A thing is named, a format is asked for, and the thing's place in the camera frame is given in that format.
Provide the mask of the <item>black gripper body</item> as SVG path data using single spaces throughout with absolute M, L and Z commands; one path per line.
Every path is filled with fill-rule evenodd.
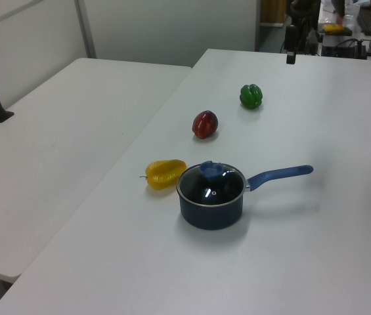
M 286 27 L 285 50 L 287 53 L 295 53 L 299 44 L 299 28 L 295 25 Z

